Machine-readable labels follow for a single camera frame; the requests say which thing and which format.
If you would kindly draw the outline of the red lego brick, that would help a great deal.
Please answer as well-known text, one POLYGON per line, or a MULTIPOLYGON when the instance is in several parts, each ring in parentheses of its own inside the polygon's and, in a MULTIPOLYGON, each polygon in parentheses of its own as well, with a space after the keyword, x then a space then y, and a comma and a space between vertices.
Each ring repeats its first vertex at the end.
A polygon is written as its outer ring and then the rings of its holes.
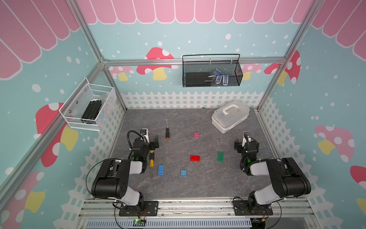
POLYGON ((192 161, 192 162, 200 162, 201 161, 201 157, 200 156, 191 155, 190 156, 190 161, 192 161))

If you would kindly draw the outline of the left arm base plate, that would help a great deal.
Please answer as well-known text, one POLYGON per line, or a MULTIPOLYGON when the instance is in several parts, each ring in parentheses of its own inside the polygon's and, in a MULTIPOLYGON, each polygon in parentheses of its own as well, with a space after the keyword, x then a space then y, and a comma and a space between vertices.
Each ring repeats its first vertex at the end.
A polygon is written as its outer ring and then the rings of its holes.
POLYGON ((144 201, 136 206, 125 206, 121 207, 118 215, 120 217, 137 217, 137 216, 157 216, 158 212, 158 201, 144 201))

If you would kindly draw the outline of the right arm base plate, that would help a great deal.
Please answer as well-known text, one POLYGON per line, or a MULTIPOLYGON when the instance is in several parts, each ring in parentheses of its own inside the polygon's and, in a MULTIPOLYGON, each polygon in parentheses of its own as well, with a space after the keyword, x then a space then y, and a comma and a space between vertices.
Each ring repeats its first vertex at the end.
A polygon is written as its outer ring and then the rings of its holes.
POLYGON ((232 204, 236 216, 268 217, 273 215, 270 205, 257 205, 247 200, 233 200, 232 204))

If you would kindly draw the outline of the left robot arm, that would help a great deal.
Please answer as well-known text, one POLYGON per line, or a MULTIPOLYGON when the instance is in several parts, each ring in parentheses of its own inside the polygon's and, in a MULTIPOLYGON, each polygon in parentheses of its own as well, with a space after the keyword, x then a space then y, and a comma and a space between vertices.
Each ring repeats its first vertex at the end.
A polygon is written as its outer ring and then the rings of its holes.
POLYGON ((148 167, 149 156, 159 148, 159 136, 147 142, 141 136, 132 145, 131 159, 108 158, 104 160, 91 186, 91 195, 101 199, 113 200, 119 216, 156 216, 157 201, 145 202, 142 192, 129 187, 129 176, 143 174, 148 167))

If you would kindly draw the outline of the green lego brick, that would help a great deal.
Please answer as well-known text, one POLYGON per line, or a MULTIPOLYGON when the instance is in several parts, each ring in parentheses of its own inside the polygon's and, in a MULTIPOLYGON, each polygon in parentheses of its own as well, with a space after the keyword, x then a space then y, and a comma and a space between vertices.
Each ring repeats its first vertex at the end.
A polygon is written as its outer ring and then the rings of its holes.
POLYGON ((217 161, 218 162, 224 162, 224 153, 219 151, 217 154, 217 161))

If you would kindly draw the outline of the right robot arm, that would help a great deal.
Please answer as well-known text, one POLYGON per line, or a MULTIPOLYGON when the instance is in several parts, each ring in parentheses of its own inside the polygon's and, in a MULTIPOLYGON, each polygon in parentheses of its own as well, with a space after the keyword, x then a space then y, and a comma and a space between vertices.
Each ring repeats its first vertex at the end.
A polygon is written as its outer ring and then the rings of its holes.
POLYGON ((252 191, 247 200, 234 199, 236 215, 270 216, 272 203, 310 194, 310 182, 293 158, 257 159, 259 143, 246 135, 242 141, 234 142, 234 149, 241 154, 242 172, 248 176, 268 176, 271 181, 265 188, 252 191))

